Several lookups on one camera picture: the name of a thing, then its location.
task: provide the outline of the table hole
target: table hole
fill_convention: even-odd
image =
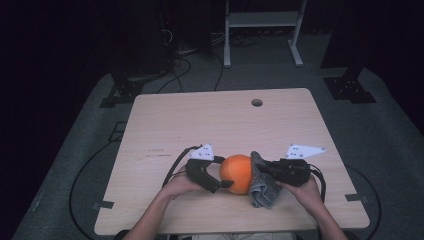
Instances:
[[[252,103],[252,105],[253,105],[253,106],[255,106],[255,107],[260,107],[260,106],[262,106],[262,104],[264,104],[264,103],[262,102],[262,100],[260,100],[260,99],[253,99],[251,103]]]

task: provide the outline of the white plastic part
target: white plastic part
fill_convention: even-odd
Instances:
[[[309,147],[292,144],[286,154],[286,159],[304,159],[325,152],[323,147]]]
[[[190,158],[213,161],[212,145],[206,144],[189,154]]]

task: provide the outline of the forearm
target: forearm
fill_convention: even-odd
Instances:
[[[171,201],[172,196],[159,192],[140,220],[125,236],[124,240],[154,239]]]
[[[311,212],[324,240],[347,240],[346,235],[340,229],[336,220],[331,216],[327,208],[322,207]]]

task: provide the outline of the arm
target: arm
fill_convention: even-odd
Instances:
[[[191,182],[184,173],[174,176],[168,184],[158,192],[140,220],[124,237],[124,240],[154,239],[169,203],[182,194],[202,189],[203,188],[196,183]]]
[[[311,176],[309,181],[300,187],[277,182],[281,187],[290,191],[315,219],[325,240],[347,240],[346,235],[340,229],[331,213],[321,200],[318,185],[315,178]]]

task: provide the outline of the orange fruit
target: orange fruit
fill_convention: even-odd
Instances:
[[[247,194],[252,181],[251,158],[238,154],[226,158],[220,168],[219,176],[221,180],[234,181],[228,190],[234,194]]]

